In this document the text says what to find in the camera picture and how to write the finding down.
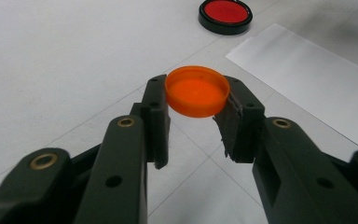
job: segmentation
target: orange disc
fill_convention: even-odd
[[[226,104],[229,85],[220,73],[201,66],[185,66],[165,80],[167,102],[176,112],[191,118],[218,114]]]

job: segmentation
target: white tabletop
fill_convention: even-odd
[[[225,56],[277,23],[358,65],[358,0],[249,0],[249,30],[223,36],[198,22],[199,1],[0,1],[0,182],[27,154],[75,156],[141,102],[145,83],[196,64],[240,79],[268,117],[296,121],[324,152],[358,146]],[[149,223],[267,223],[252,164],[224,157],[211,118],[170,110],[170,162],[149,164]]]

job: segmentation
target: translucent orange cap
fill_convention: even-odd
[[[220,73],[201,66],[180,67],[165,79],[167,102],[191,118],[218,114],[226,104],[229,85]]]

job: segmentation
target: red disc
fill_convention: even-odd
[[[229,0],[216,0],[205,6],[205,13],[216,21],[235,23],[248,18],[248,11],[240,4]]]

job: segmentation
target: white paper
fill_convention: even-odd
[[[228,55],[232,62],[358,145],[358,65],[278,24]]]

